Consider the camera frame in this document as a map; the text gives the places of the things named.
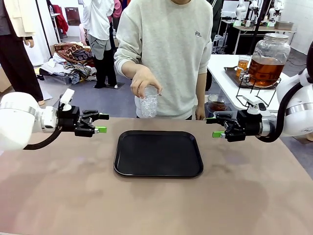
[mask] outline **pile of clothes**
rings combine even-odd
[[[90,47],[81,43],[62,43],[54,46],[53,57],[44,63],[40,75],[51,76],[65,84],[76,84],[83,80],[96,80]]]

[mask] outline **pink shirt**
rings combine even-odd
[[[114,12],[112,16],[114,18],[119,18],[122,15],[122,5],[119,0],[114,0]],[[112,22],[112,16],[109,16],[109,22]]]

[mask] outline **black tray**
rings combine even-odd
[[[181,131],[127,131],[120,135],[114,169],[124,176],[196,177],[203,163],[196,139]]]
[[[224,67],[225,73],[228,75],[228,77],[238,86],[241,88],[253,88],[253,85],[249,86],[246,83],[241,83],[241,81],[239,80],[239,77],[237,77],[237,71],[235,70],[237,68],[237,66],[235,67]],[[268,88],[262,88],[262,90],[272,90],[273,87],[270,86]]]

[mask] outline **mannequin hand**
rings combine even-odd
[[[133,82],[131,84],[132,92],[137,97],[144,98],[145,88],[149,85],[155,87],[159,94],[162,92],[163,88],[161,84],[157,81],[150,69],[142,66],[139,70],[137,70],[135,76],[133,77]]]
[[[196,120],[205,119],[205,109],[204,105],[198,105],[196,109]]]
[[[34,40],[24,40],[24,43],[26,46],[29,46],[30,48],[34,47]]]

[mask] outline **red jacket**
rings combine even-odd
[[[57,16],[57,26],[63,31],[63,34],[66,34],[68,31],[68,24],[63,16],[62,9],[58,5],[53,5],[53,12],[60,13]]]

